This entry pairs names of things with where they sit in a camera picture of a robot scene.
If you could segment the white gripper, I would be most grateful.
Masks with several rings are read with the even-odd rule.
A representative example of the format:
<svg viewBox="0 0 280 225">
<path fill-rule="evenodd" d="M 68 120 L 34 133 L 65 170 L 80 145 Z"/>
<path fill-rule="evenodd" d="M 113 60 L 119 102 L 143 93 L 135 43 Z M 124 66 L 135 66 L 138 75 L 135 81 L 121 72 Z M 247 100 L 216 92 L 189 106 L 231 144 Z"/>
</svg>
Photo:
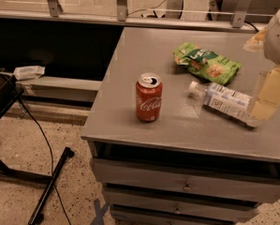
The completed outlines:
<svg viewBox="0 0 280 225">
<path fill-rule="evenodd" d="M 280 8 L 263 27 L 243 45 L 247 52 L 262 52 L 267 59 L 280 64 Z M 249 105 L 250 115 L 258 120 L 268 120 L 280 106 L 280 65 L 261 71 Z"/>
</svg>

